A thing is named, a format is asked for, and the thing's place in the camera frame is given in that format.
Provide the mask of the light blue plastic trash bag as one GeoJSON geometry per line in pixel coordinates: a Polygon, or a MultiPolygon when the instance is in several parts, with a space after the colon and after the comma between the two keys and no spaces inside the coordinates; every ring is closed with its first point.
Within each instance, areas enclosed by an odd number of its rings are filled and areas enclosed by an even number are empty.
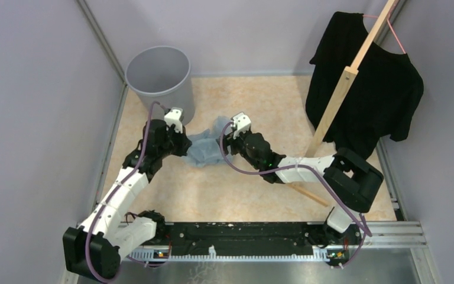
{"type": "Polygon", "coordinates": [[[182,159],[193,167],[226,164],[216,140],[220,137],[223,127],[229,121],[228,117],[219,116],[214,120],[210,128],[198,134],[188,135],[187,138],[192,142],[192,145],[182,159]]]}

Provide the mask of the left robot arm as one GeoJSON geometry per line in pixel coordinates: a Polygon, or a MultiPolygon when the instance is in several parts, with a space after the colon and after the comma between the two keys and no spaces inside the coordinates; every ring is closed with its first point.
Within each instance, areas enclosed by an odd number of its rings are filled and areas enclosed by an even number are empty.
{"type": "Polygon", "coordinates": [[[109,192],[77,227],[63,234],[66,269],[108,283],[119,266],[142,243],[160,244],[166,229],[150,217],[138,217],[124,228],[120,223],[136,197],[152,181],[168,156],[185,156],[191,141],[176,119],[147,121],[142,139],[124,159],[109,192]]]}

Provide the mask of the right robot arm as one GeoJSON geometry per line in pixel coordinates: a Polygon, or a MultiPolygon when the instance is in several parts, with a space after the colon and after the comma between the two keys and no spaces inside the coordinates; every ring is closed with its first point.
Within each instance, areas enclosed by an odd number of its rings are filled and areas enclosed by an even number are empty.
{"type": "Polygon", "coordinates": [[[333,155],[317,158],[290,157],[272,151],[262,134],[250,131],[239,136],[221,134],[217,143],[223,158],[240,155],[254,168],[251,174],[268,183],[321,183],[337,203],[323,227],[327,242],[340,243],[351,224],[372,236],[364,215],[371,209],[384,175],[352,150],[340,148],[333,155]]]}

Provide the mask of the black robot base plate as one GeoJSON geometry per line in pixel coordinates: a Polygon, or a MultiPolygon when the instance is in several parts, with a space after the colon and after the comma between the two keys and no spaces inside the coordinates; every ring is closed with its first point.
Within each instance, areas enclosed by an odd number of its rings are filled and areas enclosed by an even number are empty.
{"type": "Polygon", "coordinates": [[[167,222],[141,246],[168,248],[172,256],[204,256],[211,248],[218,256],[310,256],[360,239],[357,225],[338,234],[323,222],[167,222]]]}

